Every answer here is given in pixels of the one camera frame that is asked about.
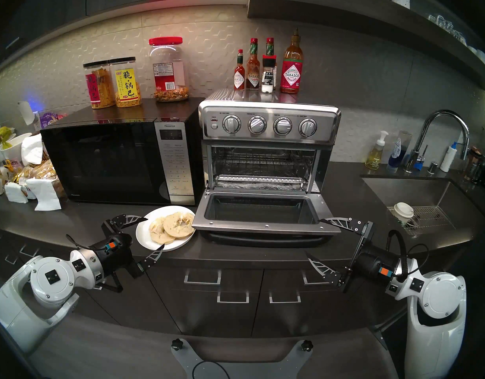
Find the temperature knob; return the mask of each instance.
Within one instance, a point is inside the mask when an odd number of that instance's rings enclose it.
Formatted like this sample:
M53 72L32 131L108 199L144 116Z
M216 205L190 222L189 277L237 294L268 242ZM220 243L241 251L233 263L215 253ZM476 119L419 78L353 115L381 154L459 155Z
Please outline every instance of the temperature knob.
M316 132L316 122L312 119L304 119L299 125L299 133L304 137L310 137Z
M227 115L223 119L223 128L227 133L237 133L241 129L241 121L235 115Z
M267 128L265 119L259 115L252 117L248 122L248 129L253 134L260 134Z
M280 117L274 122L274 131L277 135L287 135L291 132L291 120Z

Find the microwave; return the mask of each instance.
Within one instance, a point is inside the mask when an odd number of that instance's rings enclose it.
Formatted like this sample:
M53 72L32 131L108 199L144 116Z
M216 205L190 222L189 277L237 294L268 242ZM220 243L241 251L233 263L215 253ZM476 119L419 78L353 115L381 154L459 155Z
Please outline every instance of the microwave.
M43 128L42 140L69 199L198 204L205 187L198 118L202 100L89 106Z

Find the white plate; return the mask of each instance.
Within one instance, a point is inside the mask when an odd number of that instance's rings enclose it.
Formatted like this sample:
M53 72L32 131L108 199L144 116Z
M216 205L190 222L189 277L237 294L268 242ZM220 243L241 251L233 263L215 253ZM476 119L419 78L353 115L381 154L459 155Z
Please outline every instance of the white plate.
M135 237L137 238L137 241L147 249L150 249L153 251L158 250L160 248L160 244L153 242L151 240L151 234L149 233L149 225L159 217L166 217L176 212L190 213L195 216L194 212L192 212L190 209L185 208L183 206L172 205L172 206L164 206L163 208L155 209L152 212L149 212L147 215L145 215L145 217L147 218L146 221L139 223L139 225L137 226L137 229L135 230ZM178 238L174 239L172 243L168 243L165 245L164 251L172 251L172 250L179 249L186 242L188 242L193 235L194 234L191 234L190 236L184 237L183 239L178 239Z

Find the sink drain rack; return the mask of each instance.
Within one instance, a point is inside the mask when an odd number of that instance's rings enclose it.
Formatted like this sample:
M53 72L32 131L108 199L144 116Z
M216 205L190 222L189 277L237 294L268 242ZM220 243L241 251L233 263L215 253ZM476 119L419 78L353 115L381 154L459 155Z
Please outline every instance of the sink drain rack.
M412 206L414 217L403 225L408 235L434 234L456 229L439 206ZM394 214L393 207L388 210Z

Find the wall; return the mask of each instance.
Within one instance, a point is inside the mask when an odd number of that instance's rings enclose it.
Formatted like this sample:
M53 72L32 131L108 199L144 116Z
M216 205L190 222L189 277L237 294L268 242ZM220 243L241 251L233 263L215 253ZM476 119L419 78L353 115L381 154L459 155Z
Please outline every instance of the wall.
M383 160L388 159L400 129L413 134L425 117L439 109L454 110L472 132L472 144L485 146L485 91L438 61L372 36L340 29L246 17L245 6L173 8L122 16L61 35L20 57L0 72L0 123L25 127L17 102L34 110L73 112L89 105L83 63L135 56L143 97L154 91L148 39L183 37L191 94L208 96L230 87L237 49L249 56L251 37L273 36L278 55L289 45L294 27L305 54L301 92L342 110L332 160L364 161L380 130L387 130ZM430 127L426 165L441 161L458 140L460 129L440 117Z

